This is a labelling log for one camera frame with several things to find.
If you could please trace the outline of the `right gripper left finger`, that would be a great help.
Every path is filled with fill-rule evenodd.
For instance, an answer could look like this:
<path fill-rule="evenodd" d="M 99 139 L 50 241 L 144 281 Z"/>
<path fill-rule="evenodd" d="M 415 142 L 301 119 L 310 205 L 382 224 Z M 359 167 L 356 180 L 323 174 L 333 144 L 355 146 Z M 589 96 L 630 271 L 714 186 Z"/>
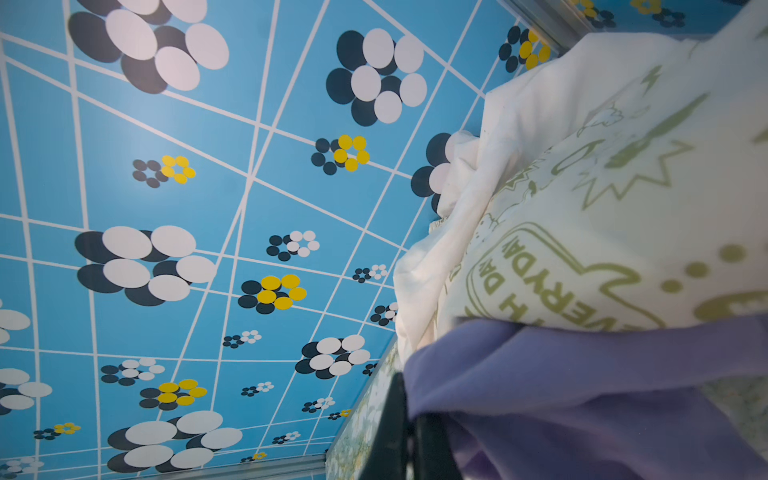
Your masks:
<path fill-rule="evenodd" d="M 410 422 L 402 373 L 396 373 L 388 389 L 371 451 L 360 480 L 403 480 L 409 463 Z"/>

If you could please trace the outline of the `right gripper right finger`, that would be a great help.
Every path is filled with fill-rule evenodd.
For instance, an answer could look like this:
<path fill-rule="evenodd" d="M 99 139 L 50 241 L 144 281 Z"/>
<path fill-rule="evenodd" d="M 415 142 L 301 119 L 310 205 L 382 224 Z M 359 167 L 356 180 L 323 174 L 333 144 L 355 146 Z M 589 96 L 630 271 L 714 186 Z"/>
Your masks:
<path fill-rule="evenodd" d="M 416 480 L 461 480 L 442 419 L 437 414 L 415 420 L 413 469 Z"/>

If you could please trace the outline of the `purple cloth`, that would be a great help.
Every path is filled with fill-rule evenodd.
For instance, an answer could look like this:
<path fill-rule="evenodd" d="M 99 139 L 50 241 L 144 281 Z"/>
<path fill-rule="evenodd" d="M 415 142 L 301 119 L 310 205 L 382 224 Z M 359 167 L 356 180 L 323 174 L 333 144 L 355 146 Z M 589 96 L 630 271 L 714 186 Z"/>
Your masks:
<path fill-rule="evenodd" d="M 767 371 L 767 319 L 640 333 L 470 320 L 405 363 L 411 418 L 445 422 L 469 479 L 763 479 L 703 393 Z"/>

